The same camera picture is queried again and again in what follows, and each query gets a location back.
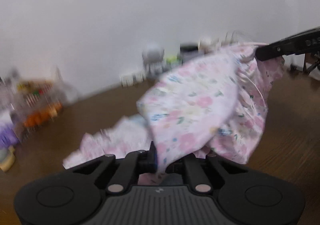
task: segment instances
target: white wall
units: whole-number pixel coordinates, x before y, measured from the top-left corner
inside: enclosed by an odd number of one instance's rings
[[[222,37],[241,29],[273,42],[320,25],[320,0],[0,0],[0,75],[50,77],[58,66],[83,95],[142,68],[159,43]]]

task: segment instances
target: purple object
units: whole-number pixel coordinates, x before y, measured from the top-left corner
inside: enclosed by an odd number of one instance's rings
[[[13,146],[19,142],[12,128],[12,125],[0,127],[0,149],[8,148],[9,146]]]

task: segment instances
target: brown tabletop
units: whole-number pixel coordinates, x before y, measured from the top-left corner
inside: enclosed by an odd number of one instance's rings
[[[85,132],[113,126],[137,113],[135,102],[151,86],[115,88],[78,102],[16,148],[16,162],[0,172],[0,224],[20,224],[13,198],[24,184],[63,170],[62,160],[78,149]],[[299,225],[320,220],[320,82],[285,75],[268,99],[265,133],[249,166],[296,184],[306,207]]]

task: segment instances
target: ribbed gray panel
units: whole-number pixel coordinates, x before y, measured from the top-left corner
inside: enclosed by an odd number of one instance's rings
[[[210,197],[196,196],[186,186],[134,186],[110,197],[85,225],[236,225],[223,216]]]

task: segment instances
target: wooden table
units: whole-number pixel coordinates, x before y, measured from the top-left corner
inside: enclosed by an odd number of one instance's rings
[[[320,220],[320,83],[305,76],[277,81],[268,99],[265,133],[249,166],[295,183],[306,208],[299,225]],[[0,172],[0,224],[20,224],[13,209],[24,184],[63,170],[62,160],[78,149],[85,132],[113,126],[123,115],[137,113],[135,102],[151,86],[115,88],[80,101],[42,127],[16,150],[17,160]]]

